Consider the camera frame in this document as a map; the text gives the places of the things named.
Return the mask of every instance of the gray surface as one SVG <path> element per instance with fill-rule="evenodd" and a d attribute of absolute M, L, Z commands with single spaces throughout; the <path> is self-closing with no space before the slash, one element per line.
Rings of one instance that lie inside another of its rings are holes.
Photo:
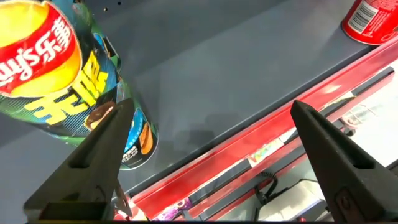
<path fill-rule="evenodd" d="M 152 159 L 120 174 L 133 192 L 368 50 L 339 27 L 352 0 L 87 2 L 159 125 Z M 0 124 L 0 222 L 20 223 L 24 201 L 71 149 L 3 115 Z"/>

